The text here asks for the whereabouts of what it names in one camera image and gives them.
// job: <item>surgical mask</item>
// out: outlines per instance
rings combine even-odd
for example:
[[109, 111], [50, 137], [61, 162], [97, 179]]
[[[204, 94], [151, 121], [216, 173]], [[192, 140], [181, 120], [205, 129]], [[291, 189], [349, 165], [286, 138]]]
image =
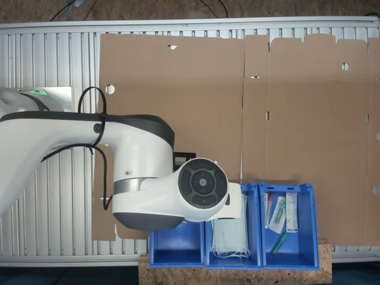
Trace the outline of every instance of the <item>surgical mask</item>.
[[246, 226], [247, 196], [242, 194], [242, 215], [240, 218], [213, 220], [213, 252], [216, 257], [249, 257]]

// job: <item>black wire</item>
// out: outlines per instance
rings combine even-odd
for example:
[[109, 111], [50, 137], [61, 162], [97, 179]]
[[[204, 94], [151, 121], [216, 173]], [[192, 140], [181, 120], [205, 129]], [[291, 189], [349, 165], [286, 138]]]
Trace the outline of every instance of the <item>black wire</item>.
[[93, 154], [92, 148], [95, 148], [102, 155], [103, 162], [104, 162], [104, 172], [103, 172], [103, 176], [104, 176], [104, 178], [103, 178], [103, 208], [104, 208], [104, 210], [107, 210], [108, 206], [109, 206], [109, 203], [111, 202], [112, 197], [113, 197], [113, 194], [112, 194], [109, 197], [108, 202], [106, 202], [106, 197], [107, 197], [107, 158], [106, 158], [105, 153], [100, 148], [98, 148], [96, 146], [99, 143], [99, 141], [102, 139], [102, 136], [103, 136], [103, 133], [104, 133], [104, 130], [105, 130], [105, 126], [106, 126], [105, 124], [106, 124], [106, 116], [107, 116], [107, 101], [106, 101], [105, 94], [102, 92], [102, 90], [99, 89], [99, 88], [97, 88], [97, 87], [94, 87], [94, 86], [86, 88], [82, 92], [81, 97], [79, 98], [78, 113], [81, 112], [82, 102], [83, 102], [84, 96], [92, 88], [95, 88], [95, 89], [97, 89], [99, 91], [99, 93], [100, 93], [100, 95], [102, 97], [102, 100], [103, 100], [103, 111], [100, 114], [100, 116], [102, 117], [102, 128], [100, 129], [100, 133], [99, 133], [99, 136], [97, 137], [96, 141], [93, 144], [70, 144], [70, 145], [66, 145], [64, 147], [61, 147], [58, 150], [53, 151], [52, 153], [49, 153], [47, 156], [45, 156], [41, 160], [41, 162], [45, 161], [46, 159], [49, 159], [50, 157], [56, 155], [57, 153], [60, 153], [61, 151], [67, 150], [67, 149], [72, 148], [72, 147], [87, 147], [87, 148], [90, 149], [91, 154]]
[[53, 21], [54, 19], [55, 19], [55, 17], [57, 17], [64, 9], [66, 9], [67, 7], [69, 7], [72, 3], [74, 3], [75, 2], [75, 0], [72, 0], [69, 4], [67, 4], [66, 6], [64, 6], [62, 9], [60, 9], [58, 12], [57, 12], [57, 14], [55, 14], [54, 15], [54, 17], [50, 20], [50, 22], [51, 21]]
[[65, 147], [62, 147], [62, 148], [60, 148], [60, 149], [58, 149], [56, 151], [53, 151], [52, 153], [48, 154], [47, 156], [45, 156], [41, 160], [41, 162], [45, 161], [46, 159], [51, 158], [52, 156], [56, 155], [57, 153], [60, 153], [63, 150], [67, 150], [67, 149], [72, 148], [72, 147], [88, 147], [88, 148], [91, 147], [91, 148], [95, 148], [102, 155], [103, 161], [104, 161], [104, 170], [103, 170], [103, 175], [104, 175], [104, 178], [103, 178], [103, 208], [105, 210], [107, 210], [108, 206], [109, 206], [109, 203], [112, 200], [113, 194], [109, 197], [108, 202], [106, 202], [106, 197], [107, 197], [107, 158], [106, 158], [105, 153], [100, 148], [98, 148], [97, 146], [92, 145], [92, 144], [70, 144], [70, 145], [66, 145]]
[[222, 4], [222, 6], [223, 6], [224, 10], [226, 11], [226, 15], [227, 15], [227, 18], [228, 18], [228, 11], [227, 11], [227, 8], [226, 8], [226, 6], [224, 6], [224, 4], [223, 4], [223, 2], [221, 2], [221, 0], [218, 0], [218, 1], [219, 1], [219, 3], [221, 3], [221, 4]]
[[211, 8], [205, 2], [203, 2], [202, 0], [199, 0], [199, 1], [201, 1], [203, 3], [203, 5], [205, 5], [211, 11], [211, 13], [214, 14], [215, 17], [219, 18], [218, 16], [215, 15], [215, 13], [213, 12], [213, 10], [211, 10]]
[[371, 12], [371, 13], [365, 14], [365, 16], [377, 16], [378, 18], [380, 18], [380, 14], [376, 13], [376, 12]]
[[34, 97], [32, 95], [29, 95], [29, 94], [25, 94], [25, 93], [19, 93], [20, 95], [24, 95], [25, 97], [28, 97], [30, 100], [34, 101], [35, 104], [37, 105], [39, 111], [50, 111], [50, 109], [44, 104], [42, 103], [42, 101], [40, 99], [38, 99], [37, 97]]
[[85, 19], [87, 19], [88, 15], [90, 15], [90, 13], [91, 13], [92, 9], [94, 8], [96, 2], [97, 2], [97, 0], [95, 0], [95, 2], [94, 2], [94, 4], [92, 5], [91, 9], [90, 9], [89, 12], [87, 13], [87, 15], [84, 17], [83, 21], [84, 21]]

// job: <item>green light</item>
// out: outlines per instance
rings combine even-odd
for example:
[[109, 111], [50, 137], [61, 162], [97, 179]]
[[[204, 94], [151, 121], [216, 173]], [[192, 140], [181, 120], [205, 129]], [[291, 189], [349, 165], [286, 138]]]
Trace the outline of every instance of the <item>green light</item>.
[[29, 93], [40, 94], [40, 95], [45, 95], [45, 96], [48, 95], [45, 91], [42, 91], [42, 92], [39, 92], [39, 91], [29, 91]]

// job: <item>cardboard sheet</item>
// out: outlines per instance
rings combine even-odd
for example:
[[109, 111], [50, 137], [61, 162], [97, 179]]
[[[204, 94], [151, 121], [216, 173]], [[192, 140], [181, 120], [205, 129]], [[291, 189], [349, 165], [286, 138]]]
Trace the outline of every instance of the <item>cardboard sheet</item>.
[[[115, 86], [107, 112], [160, 116], [175, 132], [175, 151], [217, 160], [229, 181], [240, 182], [244, 50], [245, 41], [236, 39], [103, 34], [100, 88]], [[107, 153], [110, 175], [112, 157]], [[100, 200], [100, 159], [96, 154], [92, 237], [115, 240], [112, 210]], [[112, 189], [109, 177], [108, 195]], [[141, 236], [117, 228], [121, 238]]]
[[319, 235], [378, 245], [379, 41], [370, 56], [366, 42], [326, 34], [269, 40], [246, 38], [243, 182], [311, 183]]

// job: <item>blue plastic bin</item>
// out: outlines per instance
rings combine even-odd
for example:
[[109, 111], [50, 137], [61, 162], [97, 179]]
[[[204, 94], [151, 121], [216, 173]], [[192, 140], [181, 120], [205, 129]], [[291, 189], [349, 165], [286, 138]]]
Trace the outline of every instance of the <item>blue plastic bin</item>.
[[261, 269], [261, 246], [259, 226], [259, 203], [257, 184], [242, 185], [242, 192], [247, 195], [246, 220], [248, 230], [248, 243], [251, 252], [249, 258], [217, 258], [213, 254], [213, 227], [211, 222], [205, 224], [206, 228], [206, 267], [208, 269], [238, 269], [260, 270]]
[[150, 267], [204, 267], [204, 223], [150, 232]]
[[[269, 219], [272, 218], [278, 196], [296, 192], [298, 232], [288, 233], [287, 239], [278, 252], [272, 256], [271, 251], [280, 238], [280, 234], [265, 228], [264, 192], [273, 192], [273, 203]], [[262, 265], [265, 269], [281, 270], [319, 270], [318, 234], [316, 231], [316, 214], [314, 192], [310, 184], [303, 185], [266, 185], [259, 184]]]

